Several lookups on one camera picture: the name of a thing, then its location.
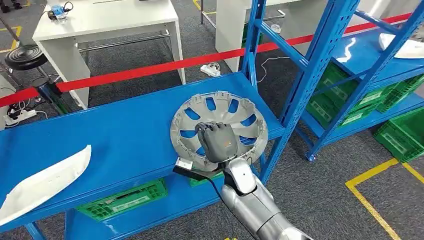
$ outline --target black stool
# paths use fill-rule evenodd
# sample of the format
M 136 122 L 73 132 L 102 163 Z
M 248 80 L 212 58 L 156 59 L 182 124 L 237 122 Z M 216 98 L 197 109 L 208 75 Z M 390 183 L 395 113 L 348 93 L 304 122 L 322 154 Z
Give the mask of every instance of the black stool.
M 47 75 L 40 66 L 47 63 L 47 57 L 36 44 L 19 46 L 10 51 L 4 58 L 9 68 L 17 71 L 38 69 L 42 75 Z

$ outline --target green storage bin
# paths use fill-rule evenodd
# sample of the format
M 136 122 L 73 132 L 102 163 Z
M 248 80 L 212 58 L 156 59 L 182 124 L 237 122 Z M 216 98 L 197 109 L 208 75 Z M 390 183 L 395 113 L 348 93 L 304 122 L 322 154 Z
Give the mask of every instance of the green storage bin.
M 374 138 L 401 163 L 424 155 L 424 107 L 387 121 Z
M 244 24 L 243 27 L 243 36 L 241 39 L 241 47 L 244 48 L 246 46 L 246 41 L 248 40 L 248 23 Z M 261 32 L 259 33 L 259 44 L 262 44 L 264 42 L 264 34 Z
M 223 176 L 224 176 L 224 174 L 222 172 L 220 172 L 220 173 L 216 174 L 215 176 L 213 176 L 212 179 L 221 178 Z M 196 187 L 196 186 L 202 185 L 204 183 L 209 183 L 209 181 L 207 179 L 203 179 L 203 180 L 198 181 L 198 180 L 195 180 L 193 178 L 189 178 L 188 183 L 190 184 L 190 187 Z
M 166 196 L 168 196 L 168 190 L 165 186 L 165 180 L 159 178 L 120 193 L 83 204 L 77 207 L 76 210 L 94 220 L 103 221 Z
M 405 81 L 399 82 L 396 87 L 391 90 L 383 101 L 377 106 L 377 110 L 381 113 L 387 112 L 394 105 L 402 101 L 406 96 L 415 91 L 424 82 L 424 75 L 418 75 Z
M 349 75 L 346 72 L 344 72 L 334 63 L 330 62 L 327 68 L 325 69 L 324 73 L 322 74 L 322 77 L 318 83 L 318 89 L 331 86 L 337 83 L 338 81 L 341 81 L 348 77 Z M 348 100 L 349 96 L 358 87 L 358 84 L 359 83 L 356 80 L 350 80 L 343 84 L 332 87 L 331 89 L 325 91 L 324 94 L 334 102 L 336 107 L 340 109 Z M 385 95 L 387 95 L 388 92 L 389 90 L 387 90 L 387 87 L 381 87 L 372 92 L 368 92 L 360 101 L 356 103 L 355 106 L 352 107 L 351 110 L 356 111 L 362 108 L 363 106 L 378 103 L 385 98 Z
M 353 111 L 351 110 L 339 126 L 347 125 L 368 116 L 376 107 L 377 103 L 371 103 Z M 323 94 L 311 97 L 309 103 L 306 105 L 306 110 L 324 128 L 329 126 L 331 120 L 340 111 L 333 101 Z

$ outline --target red barrier tape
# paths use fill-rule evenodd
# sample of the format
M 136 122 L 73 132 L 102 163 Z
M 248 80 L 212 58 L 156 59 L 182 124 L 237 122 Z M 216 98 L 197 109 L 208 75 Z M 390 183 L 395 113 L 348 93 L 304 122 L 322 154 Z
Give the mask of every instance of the red barrier tape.
M 390 24 L 397 23 L 397 22 L 407 20 L 410 17 L 410 15 L 411 13 L 406 13 L 403 15 L 384 18 L 383 20 Z M 345 34 L 353 33 L 353 32 L 358 32 L 358 31 L 362 31 L 362 30 L 366 30 L 366 29 L 370 29 L 374 27 L 376 27 L 375 24 L 371 22 L 367 22 L 367 23 L 347 27 L 344 33 Z M 290 38 L 287 40 L 287 42 L 293 46 L 297 44 L 311 42 L 313 37 L 314 35 L 300 36 L 300 37 Z M 267 51 L 272 51 L 276 49 L 278 49 L 278 46 L 273 42 L 269 42 L 269 43 L 260 44 L 257 48 L 257 51 L 258 53 L 261 53 L 261 52 L 267 52 Z M 113 72 L 113 73 L 108 73 L 108 74 L 104 74 L 100 76 L 93 76 L 93 77 L 74 80 L 74 81 L 62 82 L 62 83 L 58 83 L 57 87 L 62 92 L 69 92 L 71 90 L 110 84 L 110 83 L 115 83 L 119 81 L 149 76 L 153 74 L 169 72 L 169 71 L 173 71 L 173 70 L 177 70 L 181 68 L 192 67 L 195 65 L 200 65 L 200 64 L 210 63 L 210 62 L 217 62 L 223 59 L 240 57 L 240 56 L 243 56 L 244 54 L 245 54 L 245 49 L 240 48 L 240 49 L 231 50 L 231 51 L 207 54 L 203 56 L 195 56 L 195 57 L 191 57 L 191 58 L 187 58 L 187 59 L 179 60 L 179 61 L 161 63 L 157 65 L 152 65 L 152 66 L 138 67 L 135 69 L 124 70 L 120 72 Z M 29 87 L 24 90 L 18 91 L 14 94 L 0 98 L 0 108 L 20 102 L 20 101 L 27 100 L 30 98 L 34 98 L 36 96 L 38 96 L 38 93 L 35 90 L 35 88 Z

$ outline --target floor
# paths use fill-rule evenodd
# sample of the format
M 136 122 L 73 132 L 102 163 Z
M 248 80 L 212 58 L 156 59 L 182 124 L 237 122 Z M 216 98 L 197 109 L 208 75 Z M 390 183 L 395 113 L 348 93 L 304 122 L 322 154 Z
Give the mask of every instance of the floor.
M 30 1 L 31 4 L 28 7 L 2 15 L 11 26 L 22 27 L 20 36 L 25 43 L 31 41 L 32 33 L 42 12 L 40 4 L 43 2 L 41 0 Z M 215 30 L 208 23 L 200 24 L 199 13 L 193 1 L 172 0 L 172 2 L 180 19 L 184 57 L 190 58 L 214 53 Z M 205 1 L 207 12 L 215 10 L 212 2 L 214 1 Z M 11 37 L 5 31 L 0 31 L 0 48 L 7 49 L 10 46 L 8 43 L 11 42 Z M 258 55 L 256 59 L 258 79 L 264 75 L 260 64 L 267 58 L 280 56 L 282 53 L 279 51 Z M 167 49 L 166 41 L 158 39 L 92 51 L 86 56 L 86 59 L 93 75 L 101 75 L 169 62 L 172 60 L 172 56 Z M 116 64 L 116 59 L 121 60 L 119 64 Z M 221 71 L 228 73 L 227 66 L 222 61 L 219 63 Z M 297 69 L 289 59 L 284 58 L 269 61 L 265 66 L 267 77 L 259 83 L 258 88 L 269 107 L 277 114 L 282 107 L 281 99 L 287 95 Z M 186 68 L 187 82 L 207 77 L 199 71 L 199 68 L 200 66 Z M 54 74 L 53 68 L 48 64 L 45 65 L 45 69 L 50 74 Z M 28 86 L 30 79 L 36 77 L 37 73 L 17 72 L 16 76 Z M 178 73 L 172 71 L 92 87 L 89 105 L 93 107 L 131 98 L 176 86 L 179 82 Z M 69 105 L 72 105 L 75 111 L 78 110 L 68 95 L 65 95 L 64 99 Z M 47 104 L 38 105 L 36 109 L 45 111 L 49 117 L 56 115 Z M 44 118 L 43 114 L 39 114 L 21 124 Z M 389 228 L 399 236 L 399 239 L 422 239 L 424 236 L 424 180 L 412 175 L 405 166 L 396 164 L 356 185 L 358 192 L 379 213 L 380 218 L 377 217 L 377 219 L 370 214 L 345 184 L 393 158 L 372 137 L 372 132 L 375 130 L 376 128 L 365 130 L 324 147 L 316 155 L 317 161 L 314 163 L 306 161 L 303 157 L 306 145 L 302 139 L 297 134 L 291 136 L 267 187 L 283 214 L 292 224 L 316 240 L 390 240 L 393 237 L 377 220 L 383 219 Z M 410 166 L 421 176 L 424 175 L 424 157 L 415 159 Z M 64 214 L 59 213 L 40 220 L 38 224 L 48 240 L 63 239 Z M 233 238 L 251 239 L 224 205 L 216 203 L 138 233 L 128 239 L 224 240 L 227 238 L 231 240 Z M 31 238 L 23 227 L 0 233 L 0 240 L 29 239 Z

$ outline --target robotic arm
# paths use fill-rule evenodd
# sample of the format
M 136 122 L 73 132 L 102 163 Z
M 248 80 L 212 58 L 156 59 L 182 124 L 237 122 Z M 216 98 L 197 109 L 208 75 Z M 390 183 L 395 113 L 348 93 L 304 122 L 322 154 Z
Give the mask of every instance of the robotic arm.
M 196 125 L 206 157 L 223 169 L 221 197 L 229 209 L 261 240 L 312 240 L 283 216 L 274 198 L 253 174 L 228 124 L 206 122 Z

